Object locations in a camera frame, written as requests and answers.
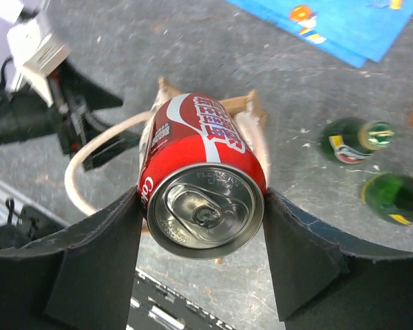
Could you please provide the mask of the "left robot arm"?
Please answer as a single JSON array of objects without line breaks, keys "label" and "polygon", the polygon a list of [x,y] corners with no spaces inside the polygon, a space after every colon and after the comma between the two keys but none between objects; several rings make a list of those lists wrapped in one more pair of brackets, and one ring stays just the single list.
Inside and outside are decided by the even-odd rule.
[{"label": "left robot arm", "polygon": [[[123,99],[92,82],[68,61],[47,77],[54,102],[44,99],[28,84],[18,91],[6,89],[6,69],[0,71],[0,145],[56,135],[64,155],[74,157],[86,144],[110,128],[95,110],[121,107]],[[20,248],[61,230],[53,218],[35,207],[16,209],[14,197],[4,201],[8,214],[0,224],[0,250]]]}]

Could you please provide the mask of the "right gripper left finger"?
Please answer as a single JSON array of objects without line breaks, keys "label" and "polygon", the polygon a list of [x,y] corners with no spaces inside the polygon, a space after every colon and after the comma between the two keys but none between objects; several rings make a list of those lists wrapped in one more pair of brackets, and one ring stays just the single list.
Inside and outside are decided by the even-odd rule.
[{"label": "right gripper left finger", "polygon": [[0,250],[0,329],[124,329],[141,225],[131,189],[74,225]]}]

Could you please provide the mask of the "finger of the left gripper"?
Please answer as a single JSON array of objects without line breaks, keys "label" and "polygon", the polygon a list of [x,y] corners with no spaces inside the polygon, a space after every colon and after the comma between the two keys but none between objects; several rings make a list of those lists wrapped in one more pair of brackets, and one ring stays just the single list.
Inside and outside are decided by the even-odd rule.
[{"label": "finger of the left gripper", "polygon": [[138,146],[140,135],[133,132],[122,132],[109,139],[92,151],[83,162],[84,171],[92,171],[105,165],[126,150]]},{"label": "finger of the left gripper", "polygon": [[123,106],[123,99],[77,70],[68,60],[60,64],[60,87],[66,95],[81,96],[90,111]]}]

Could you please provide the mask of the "red cola can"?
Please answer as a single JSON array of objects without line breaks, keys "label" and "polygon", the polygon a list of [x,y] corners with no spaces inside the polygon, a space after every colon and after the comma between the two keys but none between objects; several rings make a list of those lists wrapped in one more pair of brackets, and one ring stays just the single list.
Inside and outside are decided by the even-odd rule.
[{"label": "red cola can", "polygon": [[152,120],[138,194],[162,248],[188,259],[217,259],[259,230],[266,177],[225,108],[209,96],[183,93]]}]

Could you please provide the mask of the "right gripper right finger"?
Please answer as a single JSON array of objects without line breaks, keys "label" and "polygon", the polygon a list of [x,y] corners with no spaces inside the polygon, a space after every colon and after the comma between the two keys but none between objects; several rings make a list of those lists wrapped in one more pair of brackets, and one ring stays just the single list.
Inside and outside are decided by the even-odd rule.
[{"label": "right gripper right finger", "polygon": [[287,329],[413,329],[412,252],[348,234],[273,189],[263,224]]}]

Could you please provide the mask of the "burlap canvas tote bag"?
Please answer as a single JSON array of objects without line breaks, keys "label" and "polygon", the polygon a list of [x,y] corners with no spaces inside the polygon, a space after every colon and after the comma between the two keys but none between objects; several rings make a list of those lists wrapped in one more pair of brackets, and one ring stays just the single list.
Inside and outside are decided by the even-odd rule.
[{"label": "burlap canvas tote bag", "polygon": [[159,78],[151,110],[97,135],[72,158],[67,195],[81,212],[94,214],[76,187],[77,168],[105,142],[144,122],[138,177],[143,231],[177,256],[220,261],[262,224],[270,175],[265,119],[256,90],[219,101]]}]

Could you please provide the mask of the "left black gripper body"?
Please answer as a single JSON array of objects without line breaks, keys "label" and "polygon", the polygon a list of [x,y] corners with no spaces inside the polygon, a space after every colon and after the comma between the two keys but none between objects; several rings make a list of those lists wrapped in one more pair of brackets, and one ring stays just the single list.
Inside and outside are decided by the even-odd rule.
[{"label": "left black gripper body", "polygon": [[60,66],[49,76],[54,95],[49,107],[29,85],[7,91],[0,82],[0,145],[56,135],[62,152],[74,157],[88,142],[108,129],[97,120],[81,96],[66,95],[60,87]]}]

